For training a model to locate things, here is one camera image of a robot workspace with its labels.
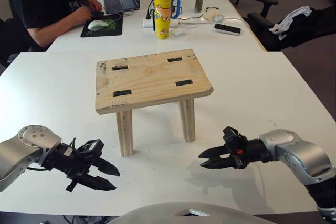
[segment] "blue cup handle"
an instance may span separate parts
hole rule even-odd
[[[179,17],[179,15],[180,15],[181,1],[180,0],[176,0],[176,2],[177,2],[176,14],[175,14],[175,16],[173,16],[173,8],[174,8],[173,3],[174,3],[174,0],[172,0],[172,17],[171,17],[171,19],[177,19]]]

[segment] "black t-shirt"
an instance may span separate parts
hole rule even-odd
[[[68,16],[69,2],[74,0],[9,0],[13,18],[20,23],[26,42],[32,51],[45,51],[29,35],[29,28],[43,28]]]

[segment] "stool leg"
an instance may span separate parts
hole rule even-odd
[[[180,101],[180,113],[185,141],[195,141],[194,99]]]
[[[116,116],[121,156],[131,156],[133,154],[132,110],[117,112]]]

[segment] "yellow cup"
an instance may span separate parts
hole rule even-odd
[[[169,36],[170,19],[177,19],[180,15],[181,1],[176,0],[176,14],[172,16],[175,0],[154,0],[155,32],[158,39]]]

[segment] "person's hand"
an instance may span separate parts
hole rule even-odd
[[[88,5],[94,12],[100,12],[103,9],[101,3],[97,0],[89,0]]]
[[[90,10],[86,7],[79,7],[72,13],[76,23],[82,23],[92,18]]]

